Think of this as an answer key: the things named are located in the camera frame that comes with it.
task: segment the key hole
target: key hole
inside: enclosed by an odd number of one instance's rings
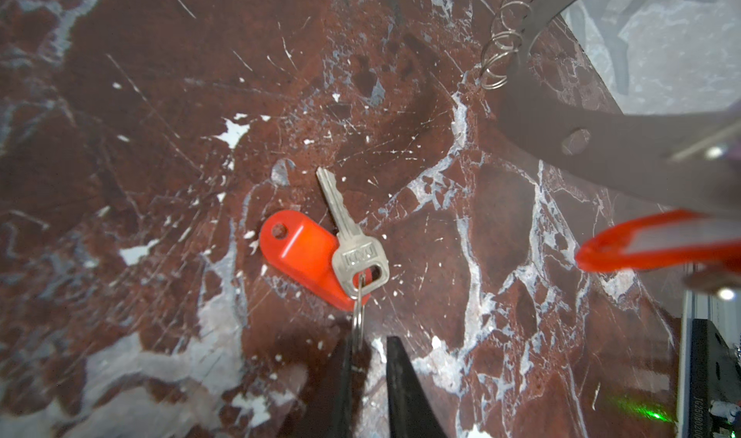
[[[381,278],[381,268],[376,265],[373,265],[373,266],[370,266],[368,269],[364,271],[360,271],[357,274],[355,274],[355,276],[353,277],[353,282],[355,283],[356,287],[360,285],[360,275],[361,274],[365,274],[365,285],[368,285]]]
[[[288,229],[285,227],[285,224],[278,223],[273,226],[273,237],[275,237],[278,240],[283,240],[288,235]]]

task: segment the brown marble tabletop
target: brown marble tabletop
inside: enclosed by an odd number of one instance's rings
[[[497,130],[497,4],[2,0],[0,436],[289,435],[347,314],[257,233],[283,209],[336,230],[319,166],[391,262],[355,436],[388,435],[387,335],[449,436],[673,436],[636,411],[675,415],[676,276],[574,264],[655,205]],[[560,20],[532,64],[616,110]]]

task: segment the metal spring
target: metal spring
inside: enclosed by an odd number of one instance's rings
[[[484,89],[498,89],[507,83],[506,75],[496,74],[492,71],[492,69],[494,68],[495,64],[497,64],[502,59],[505,59],[505,57],[516,54],[517,51],[519,51],[520,45],[523,44],[523,37],[520,32],[518,32],[516,28],[507,25],[504,17],[505,9],[512,9],[512,7],[515,6],[525,7],[528,9],[528,12],[532,12],[530,2],[502,0],[499,3],[499,10],[491,20],[491,27],[489,28],[489,31],[491,32],[494,29],[494,24],[497,19],[499,20],[499,23],[501,23],[504,27],[504,30],[498,33],[492,33],[491,38],[486,44],[484,44],[484,48],[481,50],[480,79],[481,87]],[[511,44],[502,43],[504,38],[509,38],[511,40]],[[491,56],[487,56],[489,50],[493,47],[495,47],[494,53],[491,54]]]

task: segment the silver key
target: silver key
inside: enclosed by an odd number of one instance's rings
[[[320,167],[316,170],[316,177],[320,180],[332,218],[339,229],[337,234],[339,248],[332,256],[334,273],[347,296],[352,299],[358,298],[358,294],[365,296],[388,282],[389,270],[386,253],[381,242],[365,235],[360,230],[360,226],[350,217],[342,194],[337,190],[337,180],[334,174]],[[381,270],[381,276],[369,282],[358,292],[353,284],[353,277],[372,266],[377,266]]]

